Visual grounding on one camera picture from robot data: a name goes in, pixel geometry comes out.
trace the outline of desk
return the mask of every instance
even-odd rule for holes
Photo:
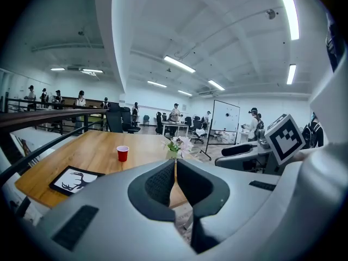
[[[154,161],[164,160],[167,149],[161,135],[109,133],[90,130],[78,138],[64,144],[46,158],[38,162],[15,183],[18,190],[31,199],[53,208],[67,199],[67,196],[48,187],[50,182],[68,165],[89,171],[110,174],[131,169]],[[116,147],[129,147],[128,159],[118,161]],[[187,202],[177,182],[170,195],[170,207]]]
[[[168,121],[162,122],[162,124],[163,124],[162,135],[164,135],[164,133],[165,133],[166,126],[167,127],[178,127],[178,131],[177,131],[176,135],[178,135],[180,127],[186,128],[186,135],[185,135],[186,137],[187,137],[187,134],[189,133],[189,125],[181,124],[180,122],[176,123],[176,122],[168,122]]]

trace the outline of red cup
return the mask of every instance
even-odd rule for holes
[[[117,147],[117,152],[119,154],[119,161],[126,161],[128,157],[129,147],[127,146],[119,146]]]

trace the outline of white table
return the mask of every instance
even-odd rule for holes
[[[188,135],[188,133],[189,133],[189,125],[181,124],[180,122],[177,122],[177,123],[176,123],[176,122],[168,122],[168,121],[162,122],[162,124],[163,124],[162,135],[164,135],[164,133],[165,133],[165,127],[166,127],[166,126],[167,126],[167,127],[178,127],[178,131],[177,131],[177,133],[176,133],[177,136],[178,136],[179,128],[180,128],[180,127],[186,128],[186,137],[187,137],[187,135]]]

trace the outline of whiteboard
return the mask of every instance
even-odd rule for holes
[[[211,130],[236,132],[239,123],[239,112],[239,107],[215,100]]]

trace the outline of cap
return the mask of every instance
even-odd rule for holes
[[[252,113],[252,112],[254,112],[254,111],[257,112],[257,108],[256,108],[256,107],[253,107],[253,108],[249,111],[249,113]]]

